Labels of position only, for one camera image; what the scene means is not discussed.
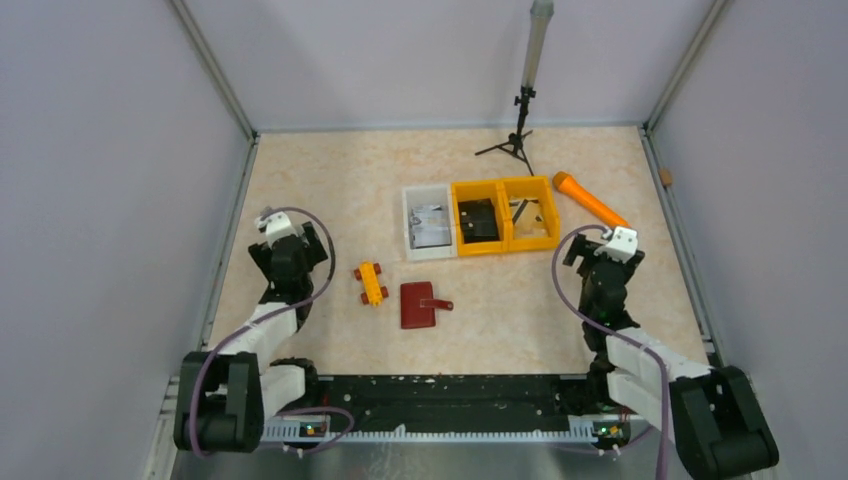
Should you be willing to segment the red leather card holder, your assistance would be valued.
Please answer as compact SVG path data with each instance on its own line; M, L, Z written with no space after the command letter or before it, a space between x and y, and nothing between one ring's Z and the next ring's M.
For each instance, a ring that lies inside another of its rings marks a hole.
M435 327L437 311L453 310L452 301L435 297L431 282L408 282L400 285L400 328L403 330Z

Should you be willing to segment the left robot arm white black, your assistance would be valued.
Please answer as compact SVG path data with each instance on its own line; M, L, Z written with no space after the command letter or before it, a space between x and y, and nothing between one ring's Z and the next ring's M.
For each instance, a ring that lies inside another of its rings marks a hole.
M288 405L308 413L320 401L311 361L273 355L308 318L311 273L328 253L310 222L296 225L277 212L256 224L265 239L248 253L267 287L233 338L184 356L173 429L174 444L183 451L252 452L278 411Z

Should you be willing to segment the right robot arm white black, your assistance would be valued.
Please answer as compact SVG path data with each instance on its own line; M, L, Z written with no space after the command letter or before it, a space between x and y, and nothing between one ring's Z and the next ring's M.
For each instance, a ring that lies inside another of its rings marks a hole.
M576 266L579 300L571 301L557 275L555 290L577 316L594 378L586 385L589 404L600 412L622 406L661 434L656 475L665 478L674 449L693 479L731 479L776 466L777 442L747 374L735 366L693 361L653 337L626 309L627 285L645 254L636 231L591 226L568 233L551 266Z

